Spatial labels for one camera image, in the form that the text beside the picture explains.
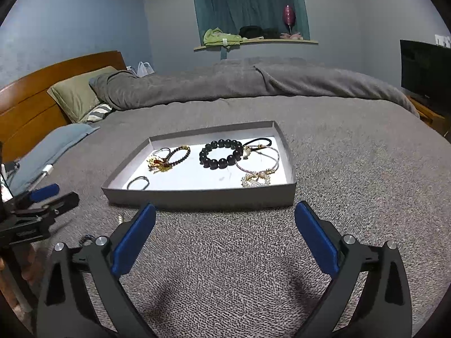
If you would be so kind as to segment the person's hand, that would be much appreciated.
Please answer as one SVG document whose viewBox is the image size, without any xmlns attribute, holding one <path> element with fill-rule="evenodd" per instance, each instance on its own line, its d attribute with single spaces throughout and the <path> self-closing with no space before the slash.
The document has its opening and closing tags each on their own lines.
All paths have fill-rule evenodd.
<svg viewBox="0 0 451 338">
<path fill-rule="evenodd" d="M 37 307 L 37 297 L 23 276 L 23 270 L 30 266 L 28 257 L 34 250 L 30 243 L 1 248 L 1 258 L 6 264 L 6 279 L 25 313 Z"/>
</svg>

